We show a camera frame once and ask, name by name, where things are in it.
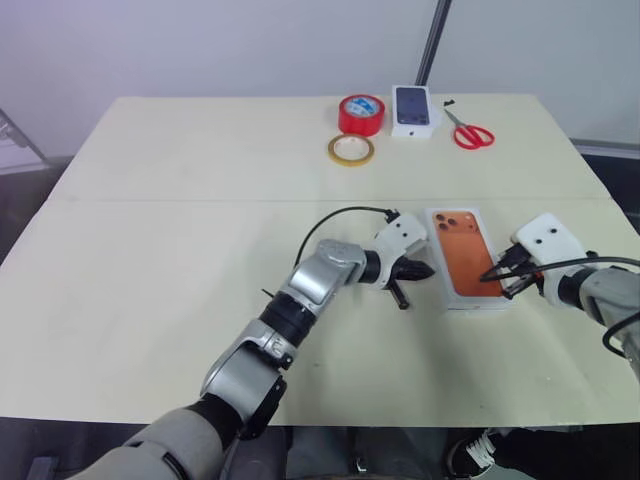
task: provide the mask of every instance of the gray robot arm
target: gray robot arm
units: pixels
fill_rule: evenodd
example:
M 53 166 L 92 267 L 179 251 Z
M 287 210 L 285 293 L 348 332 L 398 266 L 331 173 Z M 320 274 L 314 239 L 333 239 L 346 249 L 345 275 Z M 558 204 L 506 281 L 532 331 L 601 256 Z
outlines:
M 293 364 L 298 347 L 338 290 L 370 283 L 391 290 L 398 306 L 406 308 L 397 280 L 420 280 L 434 273 L 425 263 L 407 258 L 425 240 L 417 219 L 401 215 L 378 233 L 372 250 L 321 241 L 214 363 L 198 402 L 165 414 L 73 478 L 215 478 L 235 438 L 254 438 L 266 428 L 286 390 L 282 370 Z
M 607 327 L 605 346 L 627 358 L 640 380 L 640 274 L 619 267 L 595 268 L 606 257 L 592 257 L 591 264 L 542 269 L 585 257 L 578 239 L 550 213 L 524 225 L 512 235 L 511 241 L 514 245 L 502 254 L 494 269 L 483 275 L 483 281 L 515 277 L 517 280 L 503 289 L 507 298 L 536 284 L 551 305 L 583 310 Z M 640 265 L 638 261 L 627 260 Z M 509 273 L 495 275 L 500 269 Z M 621 351 L 610 345 L 610 337 L 620 340 Z

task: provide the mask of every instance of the scissors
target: scissors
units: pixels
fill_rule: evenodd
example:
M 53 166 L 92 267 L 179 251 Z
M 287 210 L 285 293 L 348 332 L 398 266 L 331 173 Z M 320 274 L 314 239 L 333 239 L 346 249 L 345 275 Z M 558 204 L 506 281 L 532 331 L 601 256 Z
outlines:
M 445 112 L 451 121 L 456 124 L 456 128 L 453 131 L 453 141 L 456 142 L 459 147 L 466 148 L 467 150 L 477 150 L 481 147 L 488 147 L 495 142 L 496 137 L 494 137 L 493 133 L 489 130 L 485 130 L 476 125 L 467 125 L 458 120 L 458 117 L 449 110 L 445 109 Z

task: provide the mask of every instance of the metal pole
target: metal pole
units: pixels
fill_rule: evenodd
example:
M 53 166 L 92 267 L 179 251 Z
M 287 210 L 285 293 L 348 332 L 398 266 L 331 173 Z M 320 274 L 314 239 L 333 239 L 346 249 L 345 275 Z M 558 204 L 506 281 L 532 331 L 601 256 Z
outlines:
M 451 1 L 452 0 L 438 0 L 436 12 L 433 14 L 433 21 L 431 22 L 431 29 L 429 30 L 427 44 L 424 47 L 422 61 L 420 62 L 420 68 L 418 69 L 416 85 L 426 85 L 427 80 L 429 80 L 431 65 L 433 65 L 433 59 L 436 57 L 436 51 L 438 50 L 438 44 L 440 43 L 444 24 L 447 21 Z

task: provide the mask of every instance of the sneaker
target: sneaker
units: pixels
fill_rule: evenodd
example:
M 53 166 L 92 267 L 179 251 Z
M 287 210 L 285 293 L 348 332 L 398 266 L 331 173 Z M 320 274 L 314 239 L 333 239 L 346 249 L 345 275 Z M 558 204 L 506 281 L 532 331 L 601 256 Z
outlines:
M 454 443 L 445 457 L 447 475 L 450 478 L 480 477 L 495 463 L 493 452 L 498 438 L 500 434 L 488 428 Z

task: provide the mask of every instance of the cable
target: cable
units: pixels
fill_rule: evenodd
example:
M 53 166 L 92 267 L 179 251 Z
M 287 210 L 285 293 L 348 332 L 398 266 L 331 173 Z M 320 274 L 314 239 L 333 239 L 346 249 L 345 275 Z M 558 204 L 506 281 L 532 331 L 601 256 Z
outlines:
M 296 261 L 294 262 L 293 266 L 294 267 L 298 266 L 298 264 L 300 263 L 300 258 L 302 258 L 302 252 L 304 251 L 304 247 L 307 245 L 307 242 L 309 241 L 309 238 L 311 237 L 311 235 L 313 235 L 313 233 L 318 228 L 320 228 L 320 226 L 324 222 L 329 220 L 331 217 L 335 217 L 336 215 L 338 215 L 340 213 L 350 212 L 352 210 L 362 210 L 362 211 L 365 211 L 365 212 L 383 213 L 387 217 L 387 222 L 391 222 L 391 221 L 393 221 L 395 218 L 397 218 L 399 216 L 399 214 L 397 212 L 395 212 L 393 210 L 389 210 L 387 208 L 355 206 L 355 207 L 345 207 L 345 208 L 340 208 L 338 210 L 335 210 L 335 211 L 331 212 L 329 215 L 327 215 L 326 217 L 324 217 L 322 220 L 320 220 L 318 223 L 316 223 L 313 226 L 313 228 L 311 230 L 309 230 L 309 233 L 307 233 L 307 236 L 304 237 L 304 240 L 302 240 L 302 244 L 300 245 L 300 248 L 298 249 L 298 255 L 296 255 Z
M 602 337 L 602 344 L 610 352 L 615 353 L 619 357 L 627 358 L 622 350 L 620 350 L 620 349 L 614 347 L 613 345 L 611 345 L 611 339 L 620 330 L 622 330 L 623 328 L 628 327 L 629 325 L 631 325 L 632 323 L 637 322 L 637 321 L 640 321 L 640 312 L 638 312 L 638 313 L 636 313 L 634 315 L 631 315 L 628 318 L 625 318 L 621 322 L 616 323 L 613 327 L 609 328 L 609 330 L 607 330 L 605 332 L 605 334 Z
M 487 276 L 487 274 L 493 271 L 489 270 L 488 272 L 482 274 L 480 276 L 481 282 L 493 282 L 496 280 L 502 280 L 504 278 L 514 278 L 514 277 L 522 277 L 523 275 L 529 275 L 532 273 L 544 272 L 546 270 L 553 270 L 555 268 L 564 268 L 571 267 L 573 265 L 584 265 L 587 263 L 623 263 L 627 265 L 633 265 L 634 267 L 640 267 L 640 260 L 634 260 L 633 258 L 626 257 L 585 257 L 585 258 L 575 258 L 573 260 L 564 260 L 562 262 L 555 263 L 547 263 L 546 265 L 538 265 L 535 267 L 522 268 L 518 269 L 515 272 L 502 273 L 500 275 L 492 275 Z

